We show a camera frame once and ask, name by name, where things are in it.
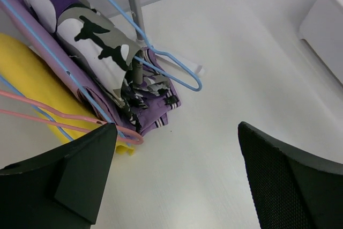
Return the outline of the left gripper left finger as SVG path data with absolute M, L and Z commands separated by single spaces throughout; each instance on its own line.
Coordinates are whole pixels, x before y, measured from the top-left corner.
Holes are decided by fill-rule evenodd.
M 90 228 L 115 152 L 107 123 L 67 144 L 1 169 L 1 228 Z

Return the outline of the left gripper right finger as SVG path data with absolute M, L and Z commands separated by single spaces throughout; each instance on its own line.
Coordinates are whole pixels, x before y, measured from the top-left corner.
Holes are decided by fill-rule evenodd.
M 342 228 L 342 164 L 246 122 L 238 141 L 261 228 Z

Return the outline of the pink wire hanger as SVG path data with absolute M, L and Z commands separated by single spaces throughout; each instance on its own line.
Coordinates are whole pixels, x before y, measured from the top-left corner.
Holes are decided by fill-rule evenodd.
M 144 142 L 143 137 L 139 133 L 132 131 L 128 128 L 124 128 L 124 127 L 116 125 L 115 122 L 111 120 L 109 116 L 105 113 L 105 111 L 95 102 L 95 100 L 92 99 L 92 97 L 87 93 L 87 91 L 83 88 L 83 86 L 77 81 L 77 79 L 69 71 L 69 69 L 66 68 L 65 65 L 59 60 L 58 56 L 56 56 L 56 54 L 49 48 L 49 46 L 46 45 L 46 43 L 44 42 L 44 39 L 42 39 L 35 32 L 35 30 L 32 29 L 32 27 L 26 22 L 26 20 L 15 10 L 15 8 L 11 5 L 11 3 L 9 3 L 7 0 L 1 0 L 1 3 L 5 5 L 5 7 L 11 12 L 11 14 L 15 16 L 15 18 L 29 31 L 30 35 L 32 35 L 36 39 L 36 41 L 38 41 L 39 45 L 42 48 L 44 48 L 44 50 L 54 59 L 55 62 L 57 62 L 57 64 L 61 67 L 61 69 L 63 69 L 64 73 L 67 74 L 68 77 L 73 81 L 73 83 L 76 84 L 79 88 L 81 87 L 80 90 L 83 92 L 84 96 L 87 98 L 89 102 L 91 102 L 93 107 L 95 107 L 96 110 L 102 115 L 105 121 L 101 121 L 99 119 L 93 119 L 93 118 L 81 116 L 81 115 L 65 114 L 56 109 L 54 110 L 58 111 L 58 113 L 53 113 L 53 114 L 59 117 L 63 117 L 64 119 L 87 121 L 87 122 L 100 124 L 100 125 L 104 125 L 106 123 L 112 123 L 116 126 L 118 130 L 118 134 L 121 135 L 117 137 L 117 141 L 127 142 L 128 144 L 132 144 L 132 145 L 140 145 Z M 81 131 L 81 132 L 89 132 L 89 130 L 86 130 L 84 128 L 75 127 L 75 126 L 67 125 L 64 123 L 62 124 L 63 124 L 62 128 L 67 128 L 67 129 Z M 125 135 L 131 136 L 133 139 L 125 138 L 125 135 L 123 133 L 125 133 Z

